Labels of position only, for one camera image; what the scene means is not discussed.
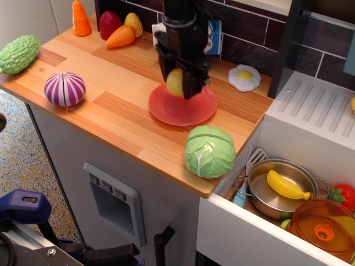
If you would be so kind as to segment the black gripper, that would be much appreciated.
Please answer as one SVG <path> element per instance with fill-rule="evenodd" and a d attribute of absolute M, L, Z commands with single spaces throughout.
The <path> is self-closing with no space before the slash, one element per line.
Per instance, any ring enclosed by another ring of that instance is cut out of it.
<path fill-rule="evenodd" d="M 204 54 L 207 36 L 196 27 L 171 28 L 166 33 L 154 33 L 158 44 L 159 65 L 164 81 L 176 68 L 182 72 L 182 90 L 184 99 L 189 100 L 201 92 L 202 87 L 210 83 L 210 63 Z"/>

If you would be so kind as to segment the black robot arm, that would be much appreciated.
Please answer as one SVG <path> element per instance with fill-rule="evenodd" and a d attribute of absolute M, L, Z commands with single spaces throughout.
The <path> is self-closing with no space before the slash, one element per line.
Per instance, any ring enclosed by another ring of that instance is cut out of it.
<path fill-rule="evenodd" d="M 204 48 L 212 16 L 204 1 L 163 1 L 163 7 L 166 31 L 154 33 L 162 76 L 166 80 L 173 69 L 181 69 L 184 98 L 190 99 L 210 83 Z"/>

